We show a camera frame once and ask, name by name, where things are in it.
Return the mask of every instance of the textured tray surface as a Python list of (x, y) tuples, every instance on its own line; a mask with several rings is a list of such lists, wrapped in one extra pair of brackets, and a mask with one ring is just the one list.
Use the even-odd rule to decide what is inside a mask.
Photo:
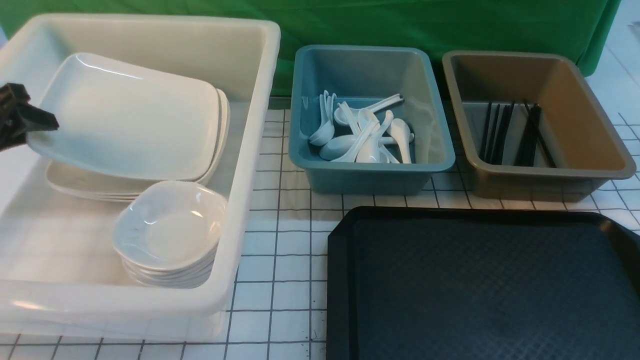
[(597, 225), (366, 218), (353, 254), (359, 359), (640, 358), (640, 302)]

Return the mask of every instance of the blue plastic bin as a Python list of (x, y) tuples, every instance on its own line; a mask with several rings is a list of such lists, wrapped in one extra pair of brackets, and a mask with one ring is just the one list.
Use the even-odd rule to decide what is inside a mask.
[[(324, 90), (335, 92), (337, 102), (347, 101), (352, 108), (401, 94), (404, 102), (390, 109), (415, 134), (410, 146), (414, 163), (339, 163), (320, 158), (320, 148), (309, 144), (308, 138), (320, 125), (318, 95)], [(384, 111), (377, 116), (382, 119)], [(350, 133), (348, 128), (336, 127), (336, 136)], [(311, 190), (318, 193), (411, 195), (421, 191), (432, 173), (446, 171), (456, 159), (427, 54), (404, 47), (349, 45), (310, 45), (298, 50), (289, 157), (305, 170)]]

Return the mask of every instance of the small dish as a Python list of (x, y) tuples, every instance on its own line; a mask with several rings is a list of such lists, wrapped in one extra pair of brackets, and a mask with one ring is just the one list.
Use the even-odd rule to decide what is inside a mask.
[(157, 183), (122, 211), (113, 229), (113, 247), (142, 269), (187, 268), (218, 245), (226, 207), (224, 196), (199, 184)]
[(191, 181), (207, 171), (216, 149), (217, 98), (204, 81), (77, 53), (39, 104), (60, 128), (31, 132), (27, 143), (42, 156), (101, 174)]
[(131, 279), (133, 279), (133, 281), (137, 282), (138, 284), (141, 284), (144, 286), (151, 286), (153, 288), (190, 289), (190, 288), (197, 288), (198, 286), (202, 285), (205, 281), (207, 281), (209, 276), (210, 274), (205, 274), (204, 276), (200, 276), (194, 279), (177, 281), (177, 282), (163, 282), (163, 281), (148, 280), (148, 279), (136, 277), (134, 275), (131, 276)]
[(136, 274), (153, 277), (158, 280), (176, 280), (181, 278), (193, 277), (196, 274), (201, 274), (202, 272), (206, 272), (211, 270), (211, 266), (213, 265), (213, 260), (216, 257), (216, 247), (213, 248), (204, 258), (192, 265), (189, 265), (184, 268), (180, 268), (178, 270), (149, 270), (145, 268), (141, 268), (138, 265), (131, 263), (126, 259), (122, 259), (122, 265), (132, 272)]
[(175, 276), (166, 276), (166, 277), (158, 277), (158, 276), (154, 276), (154, 275), (149, 275), (149, 274), (145, 274), (143, 272), (141, 272), (139, 268), (135, 268), (134, 266), (126, 263), (125, 261), (122, 262), (122, 266), (125, 268), (125, 270), (127, 270), (127, 272), (129, 273), (129, 275), (131, 277), (135, 277), (140, 281), (145, 281), (145, 282), (155, 282), (155, 283), (166, 283), (166, 284), (175, 284), (175, 283), (179, 283), (179, 282), (190, 282), (190, 281), (194, 281), (195, 279), (199, 279), (203, 276), (208, 277), (209, 274), (211, 274), (211, 266), (213, 264), (213, 260), (210, 261), (206, 267), (198, 270), (198, 271), (187, 271), (187, 272), (180, 272), (180, 275), (175, 275)]

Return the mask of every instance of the black chopstick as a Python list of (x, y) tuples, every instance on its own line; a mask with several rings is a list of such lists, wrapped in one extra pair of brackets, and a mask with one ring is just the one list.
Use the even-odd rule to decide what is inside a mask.
[(486, 109), (486, 115), (484, 116), (484, 131), (482, 133), (482, 142), (480, 143), (480, 160), (486, 161), (486, 138), (489, 135), (489, 123), (491, 122), (491, 108), (492, 102), (489, 101), (489, 106)]
[(522, 131), (522, 137), (520, 139), (520, 145), (518, 146), (518, 152), (516, 154), (516, 160), (514, 165), (519, 167), (528, 167), (529, 165), (529, 151), (532, 146), (532, 140), (534, 140), (535, 134), (533, 130), (534, 121), (532, 119), (533, 113), (529, 111), (527, 100), (523, 100), (524, 106), (527, 109), (527, 120), (525, 123), (524, 131)]
[(516, 102), (512, 101), (511, 105), (507, 105), (502, 111), (502, 119), (500, 120), (500, 127), (498, 128), (498, 135), (496, 138), (495, 152), (491, 163), (494, 165), (502, 165), (502, 156), (504, 154), (504, 142), (507, 138), (507, 132), (509, 131), (509, 125), (511, 123), (511, 116), (513, 114), (513, 108)]
[[(530, 111), (529, 111), (529, 106), (527, 105), (527, 99), (524, 99), (523, 102), (524, 102), (524, 107), (527, 110), (527, 114), (529, 115)], [(556, 162), (551, 156), (551, 152), (549, 151), (549, 148), (547, 147), (547, 143), (545, 142), (545, 139), (542, 137), (542, 134), (540, 133), (540, 129), (539, 129), (540, 117), (542, 116), (542, 109), (537, 104), (535, 104), (534, 107), (537, 107), (536, 112), (537, 112), (537, 118), (538, 118), (537, 120), (538, 126), (534, 126), (534, 130), (535, 130), (534, 136), (537, 137), (537, 140), (540, 143), (540, 147), (542, 148), (542, 152), (547, 158), (547, 161), (549, 162), (550, 167), (556, 168)]]
[(495, 107), (495, 113), (493, 114), (493, 125), (491, 128), (491, 136), (489, 136), (489, 142), (487, 143), (486, 155), (484, 161), (489, 162), (493, 157), (493, 141), (495, 140), (495, 130), (498, 126), (498, 115), (500, 114), (500, 104)]
[(529, 140), (529, 153), (527, 154), (527, 166), (532, 167), (536, 161), (536, 150), (538, 149), (538, 139), (535, 130), (540, 128), (540, 107), (538, 104), (533, 104), (531, 108), (533, 118), (533, 129), (531, 131), (531, 139)]

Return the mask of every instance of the spoon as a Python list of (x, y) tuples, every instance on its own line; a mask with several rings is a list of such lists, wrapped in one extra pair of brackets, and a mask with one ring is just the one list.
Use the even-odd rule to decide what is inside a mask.
[(391, 110), (387, 110), (387, 112), (385, 113), (385, 120), (382, 122), (382, 125), (380, 125), (380, 123), (378, 122), (378, 119), (373, 114), (373, 112), (371, 112), (371, 110), (368, 110), (368, 109), (360, 110), (360, 114), (361, 114), (360, 117), (363, 117), (362, 113), (364, 113), (365, 117), (368, 118), (369, 122), (375, 122), (376, 125), (378, 125), (377, 126), (378, 129), (373, 135), (371, 135), (367, 139), (367, 141), (364, 142), (364, 144), (362, 145), (362, 148), (360, 148), (360, 151), (358, 151), (356, 162), (357, 163), (379, 163), (381, 162), (380, 161), (381, 157), (380, 157), (380, 145), (378, 145), (378, 142), (380, 141), (382, 134), (384, 134), (387, 128), (389, 127), (389, 125), (391, 125), (391, 122), (394, 119), (394, 113)]
[(324, 98), (326, 99), (326, 116), (329, 122), (333, 121), (333, 104), (335, 104), (335, 92), (329, 96), (328, 91), (324, 91)]
[(374, 127), (376, 127), (376, 125), (380, 126), (380, 123), (378, 122), (378, 120), (370, 121), (367, 124), (367, 126), (364, 128), (364, 130), (358, 135), (358, 139), (351, 146), (349, 151), (347, 151), (341, 157), (339, 157), (337, 159), (334, 159), (332, 161), (344, 162), (344, 163), (352, 163), (352, 162), (354, 162), (356, 160), (356, 156), (358, 156), (358, 153), (360, 152), (360, 148), (362, 147), (364, 142), (369, 138), (369, 135), (371, 134), (371, 131), (373, 131), (373, 129), (374, 129)]
[(380, 161), (384, 158), (387, 158), (387, 163), (400, 164), (400, 161), (383, 145), (380, 147)]
[[(413, 142), (414, 135), (413, 133), (409, 135), (409, 142)], [(356, 142), (358, 139), (358, 135), (342, 135), (336, 136), (332, 138), (328, 143), (326, 143), (322, 149), (320, 149), (320, 157), (325, 160), (333, 160), (344, 155), (345, 152), (349, 151), (349, 148)], [(380, 138), (378, 141), (378, 145), (383, 147), (384, 145), (397, 145), (395, 139), (390, 136), (384, 136)]]
[[(351, 113), (351, 110), (349, 109), (349, 106), (347, 105), (346, 101), (342, 101), (339, 105), (338, 105), (339, 109), (336, 109), (335, 111), (338, 110), (342, 110), (346, 115), (347, 118), (347, 124), (348, 126), (351, 128), (351, 133), (354, 135), (359, 135), (360, 134), (360, 127), (358, 125), (358, 121), (356, 120), (355, 116)], [(335, 113), (334, 113), (334, 118), (335, 123), (338, 123), (338, 119), (335, 117)]]
[(333, 122), (329, 121), (326, 111), (326, 98), (324, 94), (320, 94), (320, 127), (310, 137), (309, 142), (315, 146), (323, 146), (328, 143), (335, 134)]
[(387, 129), (389, 135), (396, 139), (398, 147), (400, 148), (400, 157), (403, 164), (411, 163), (411, 152), (409, 151), (409, 125), (407, 125), (403, 119), (395, 118), (389, 128)]
[[(401, 102), (402, 98), (400, 97), (400, 94), (395, 94), (393, 96), (387, 97), (384, 100), (378, 101), (373, 105), (369, 105), (366, 108), (363, 109), (368, 109), (371, 110), (372, 113), (376, 113), (384, 108), (388, 108), (389, 106), (397, 103), (397, 102)], [(350, 126), (349, 125), (349, 119), (348, 119), (348, 115), (350, 114), (352, 117), (357, 117), (358, 113), (361, 109), (353, 109), (350, 108), (349, 106), (346, 106), (346, 108), (343, 108), (342, 106), (338, 109), (335, 110), (335, 112), (333, 113), (333, 118), (335, 119), (336, 124), (338, 125), (342, 125), (342, 126)]]

